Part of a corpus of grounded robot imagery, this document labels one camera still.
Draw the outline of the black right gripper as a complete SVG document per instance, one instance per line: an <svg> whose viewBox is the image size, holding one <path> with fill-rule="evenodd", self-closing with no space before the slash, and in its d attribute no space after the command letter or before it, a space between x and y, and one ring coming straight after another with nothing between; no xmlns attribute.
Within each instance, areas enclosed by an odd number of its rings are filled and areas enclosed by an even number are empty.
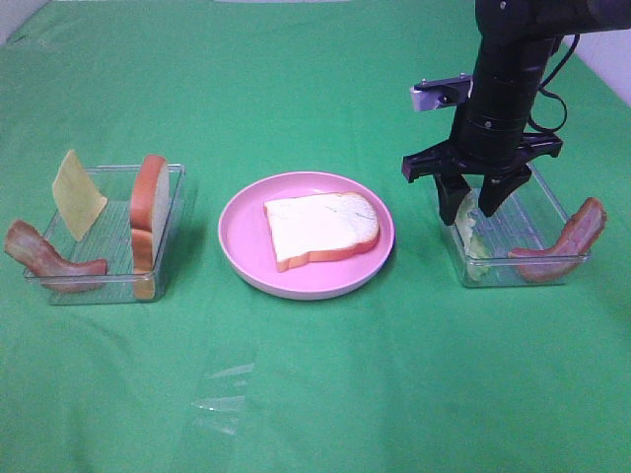
<svg viewBox="0 0 631 473"><path fill-rule="evenodd" d="M462 174L486 175L478 197L485 217L531 177L527 163L558 157L563 141L553 132L526 132L528 119L500 119L464 110L456 112L450 136L423 151L405 156L401 171L408 182L434 174L439 215L451 226L470 192Z"/></svg>

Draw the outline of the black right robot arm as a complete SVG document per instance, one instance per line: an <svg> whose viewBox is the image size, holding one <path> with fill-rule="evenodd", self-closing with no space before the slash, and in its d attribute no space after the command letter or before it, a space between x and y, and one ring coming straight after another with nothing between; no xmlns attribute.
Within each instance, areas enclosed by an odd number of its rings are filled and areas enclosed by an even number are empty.
<svg viewBox="0 0 631 473"><path fill-rule="evenodd" d="M627 1L477 1L474 7L481 43L472 74L423 81L410 91L417 111L456 110L447 140L402 162L409 182L434 177L447 226L470 190L467 175L482 176L478 207L490 217L529 180L529 162L560 153L563 142L553 132L525 129L561 39L630 27Z"/></svg>

